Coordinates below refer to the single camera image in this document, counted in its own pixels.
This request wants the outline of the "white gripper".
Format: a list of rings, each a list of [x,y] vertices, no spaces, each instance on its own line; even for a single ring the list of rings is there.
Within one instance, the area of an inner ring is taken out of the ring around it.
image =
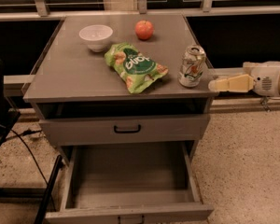
[[[258,95],[280,97],[280,61],[265,63],[244,62],[246,74],[212,80],[210,91],[248,92]]]

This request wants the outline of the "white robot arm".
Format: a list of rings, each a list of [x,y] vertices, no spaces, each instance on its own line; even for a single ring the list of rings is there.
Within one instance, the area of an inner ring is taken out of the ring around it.
[[[219,68],[212,72],[211,91],[249,92],[280,97],[280,61],[244,62],[242,68]]]

